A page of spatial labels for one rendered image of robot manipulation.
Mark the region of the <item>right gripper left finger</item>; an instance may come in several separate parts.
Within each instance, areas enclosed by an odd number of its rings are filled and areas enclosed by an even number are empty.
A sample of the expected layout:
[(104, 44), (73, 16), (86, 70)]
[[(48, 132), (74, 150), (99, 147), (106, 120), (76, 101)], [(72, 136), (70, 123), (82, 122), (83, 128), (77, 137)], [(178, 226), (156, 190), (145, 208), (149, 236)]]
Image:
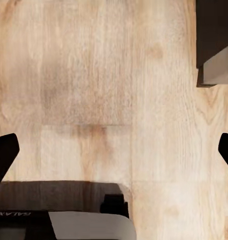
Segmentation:
[(0, 183), (19, 152), (20, 146), (16, 134), (0, 136)]

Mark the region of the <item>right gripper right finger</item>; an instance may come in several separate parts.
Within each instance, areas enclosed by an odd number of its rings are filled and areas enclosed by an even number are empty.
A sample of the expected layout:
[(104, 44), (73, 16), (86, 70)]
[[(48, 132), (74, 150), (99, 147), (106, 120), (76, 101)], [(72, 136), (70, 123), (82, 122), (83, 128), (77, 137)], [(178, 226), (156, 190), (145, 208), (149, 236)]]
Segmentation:
[(228, 133), (223, 133), (221, 135), (218, 151), (222, 155), (223, 159), (228, 164)]

